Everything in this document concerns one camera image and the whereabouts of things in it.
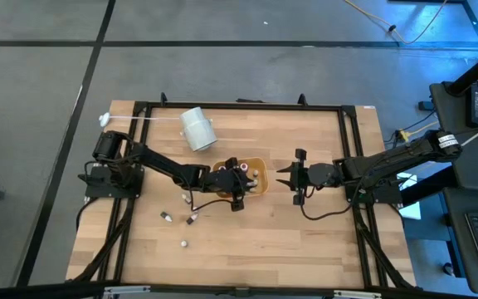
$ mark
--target gray floor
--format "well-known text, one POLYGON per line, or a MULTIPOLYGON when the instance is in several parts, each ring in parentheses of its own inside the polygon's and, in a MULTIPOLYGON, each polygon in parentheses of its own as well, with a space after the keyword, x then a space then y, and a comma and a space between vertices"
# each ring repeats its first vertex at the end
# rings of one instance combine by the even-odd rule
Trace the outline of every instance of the gray floor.
MULTIPOLYGON (((0 39, 95 40, 106 4, 49 0, 18 5, 0 0, 0 39)), ((417 35, 437 9, 386 1, 358 4, 397 23, 407 39, 417 35)), ((478 17, 478 2, 471 5, 478 17)), ((342 0, 118 1, 106 39, 392 40, 342 0)), ((462 7, 448 5, 421 41, 476 42, 477 35, 462 7)), ((90 53, 87 47, 0 47, 0 188, 7 192, 0 201, 0 287, 12 283, 90 53)), ((305 93, 315 104, 375 105, 388 138, 394 129, 425 115, 416 104, 428 98, 429 84, 454 80, 477 61, 478 51, 460 50, 103 48, 32 283, 62 282, 65 277, 85 189, 76 175, 90 159, 100 132, 97 117, 111 100, 158 100, 163 91, 173 101, 242 97, 291 103, 305 93)), ((410 242, 418 285, 469 294, 465 281, 447 277, 436 267, 447 262, 444 247, 410 242)))

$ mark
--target yellow cable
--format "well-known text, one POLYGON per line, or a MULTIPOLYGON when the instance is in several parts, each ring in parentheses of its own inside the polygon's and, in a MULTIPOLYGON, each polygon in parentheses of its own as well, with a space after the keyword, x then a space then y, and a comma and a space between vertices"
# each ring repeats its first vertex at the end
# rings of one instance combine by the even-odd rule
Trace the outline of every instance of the yellow cable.
MULTIPOLYGON (((358 7, 357 5, 351 3, 349 0, 344 0, 347 4, 351 5, 352 7, 354 7, 355 9, 357 9, 358 11, 362 12, 364 15, 366 16, 369 16, 369 17, 373 17, 374 19, 377 19, 385 24, 388 25, 388 27, 391 27, 392 24, 383 20, 381 17, 378 17, 378 16, 374 16, 373 14, 371 13, 368 13, 368 12, 365 12, 361 7, 358 7)), ((444 2, 441 4, 440 8, 438 9, 438 12, 437 14, 435 14, 435 16, 432 18, 432 20, 429 22, 429 24, 427 24, 427 26, 425 27, 425 29, 423 29, 422 33, 420 33, 420 35, 418 35, 413 41, 411 42, 407 42, 405 41, 405 39, 402 37, 401 34, 399 34, 398 30, 394 28, 394 33, 396 33, 399 37, 399 39, 402 41, 402 43, 404 43, 405 45, 410 45, 412 43, 414 43, 415 41, 417 41, 418 39, 420 39, 420 37, 423 35, 423 33, 425 33, 425 31, 427 31, 427 29, 431 26, 431 24, 434 22, 434 20, 438 17, 438 14, 440 13, 440 11, 446 6, 446 3, 447 3, 447 0, 444 0, 444 2)))
POLYGON ((423 130, 425 130, 426 128, 432 126, 432 125, 436 125, 438 124, 438 121, 435 121, 435 122, 432 122, 431 124, 429 125, 425 125, 423 126, 422 128, 418 129, 418 130, 415 130, 414 132, 407 132, 407 136, 410 136, 410 135, 415 135, 415 134, 418 134, 420 132, 422 132, 423 130))

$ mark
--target black table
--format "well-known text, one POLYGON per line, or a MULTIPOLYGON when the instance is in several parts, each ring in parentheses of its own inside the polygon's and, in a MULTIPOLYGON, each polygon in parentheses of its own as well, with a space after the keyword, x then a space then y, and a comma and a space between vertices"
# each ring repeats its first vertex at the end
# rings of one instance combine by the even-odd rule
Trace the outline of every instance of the black table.
MULTIPOLYGON (((455 135, 459 143, 476 134, 466 126, 466 98, 451 96, 443 84, 430 86, 441 128, 455 135)), ((471 239, 465 219, 468 212, 478 212, 478 138, 463 148, 452 166, 419 181, 402 191, 404 204, 443 191, 451 220, 456 247, 460 252, 462 270, 473 292, 478 292, 478 252, 471 239)))

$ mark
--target white cup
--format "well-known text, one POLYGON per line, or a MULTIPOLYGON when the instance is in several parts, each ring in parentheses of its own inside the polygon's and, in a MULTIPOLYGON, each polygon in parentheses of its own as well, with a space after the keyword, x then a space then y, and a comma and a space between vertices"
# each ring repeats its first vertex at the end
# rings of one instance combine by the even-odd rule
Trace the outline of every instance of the white cup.
POLYGON ((191 150, 205 150, 217 142, 212 122, 204 117, 200 107, 185 111, 180 115, 180 120, 183 125, 182 135, 188 141, 191 150))

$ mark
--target wooden table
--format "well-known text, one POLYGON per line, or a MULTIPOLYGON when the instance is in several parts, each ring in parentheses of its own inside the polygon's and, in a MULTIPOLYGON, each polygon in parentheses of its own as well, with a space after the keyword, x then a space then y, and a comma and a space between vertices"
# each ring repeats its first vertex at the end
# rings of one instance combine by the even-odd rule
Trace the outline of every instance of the wooden table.
MULTIPOLYGON (((133 101, 115 100, 112 115, 131 115, 133 101)), ((383 151, 375 108, 356 107, 365 155, 383 151)), ((153 117, 178 117, 185 109, 154 108, 153 117)), ((292 204, 293 193, 276 179, 295 158, 295 149, 307 150, 306 164, 342 158, 337 114, 326 111, 203 110, 213 119, 218 142, 203 152, 192 152, 179 134, 179 121, 151 121, 147 145, 182 164, 207 164, 235 156, 260 157, 269 174, 269 191, 245 199, 245 209, 233 213, 229 204, 204 208, 191 226, 185 220, 186 193, 173 181, 146 169, 142 194, 134 208, 122 282, 171 285, 251 287, 363 287, 354 220, 351 212, 320 221, 304 218, 292 204), (173 222, 159 215, 169 213, 173 222), (180 242, 188 241, 187 248, 180 242)), ((113 119, 105 130, 128 132, 129 120, 113 119)), ((136 130, 139 140, 141 122, 136 130)), ((350 148, 354 153, 349 130, 350 148)), ((195 205, 215 194, 194 193, 195 205)), ((346 208, 344 189, 323 189, 306 200, 310 215, 346 208)), ((102 246, 112 199, 99 199, 83 214, 67 271, 75 277, 102 246)), ((375 206, 384 252, 414 284, 412 265, 401 220, 387 205, 375 206)), ((116 249, 110 256, 107 277, 113 276, 116 249)), ((373 282, 377 283, 373 254, 368 249, 373 282)))

